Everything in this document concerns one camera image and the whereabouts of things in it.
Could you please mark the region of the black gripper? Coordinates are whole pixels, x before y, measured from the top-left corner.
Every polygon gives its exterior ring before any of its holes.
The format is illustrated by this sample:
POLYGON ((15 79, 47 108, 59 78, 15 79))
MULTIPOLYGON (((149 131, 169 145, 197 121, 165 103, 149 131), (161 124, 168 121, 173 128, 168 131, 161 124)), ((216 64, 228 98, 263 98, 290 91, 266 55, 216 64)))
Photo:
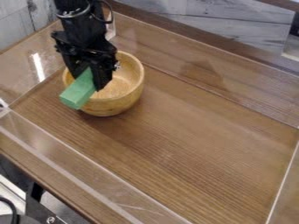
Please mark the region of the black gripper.
POLYGON ((112 59, 117 49, 105 38, 107 24, 113 20, 105 20, 100 11, 60 11, 57 18, 63 30, 51 34, 56 51, 75 79, 91 68, 95 89, 100 91, 112 81, 117 63, 112 59))

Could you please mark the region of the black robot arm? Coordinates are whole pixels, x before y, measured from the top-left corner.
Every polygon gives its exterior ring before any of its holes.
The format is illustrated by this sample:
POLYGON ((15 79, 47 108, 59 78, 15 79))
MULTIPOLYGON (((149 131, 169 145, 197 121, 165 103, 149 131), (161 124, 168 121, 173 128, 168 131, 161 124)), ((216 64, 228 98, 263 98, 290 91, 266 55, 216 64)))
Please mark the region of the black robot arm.
POLYGON ((105 0, 53 0, 63 30, 55 31, 56 52, 71 75, 77 79, 87 69, 95 89, 112 81, 117 48, 107 39, 108 25, 115 22, 113 10, 105 0))

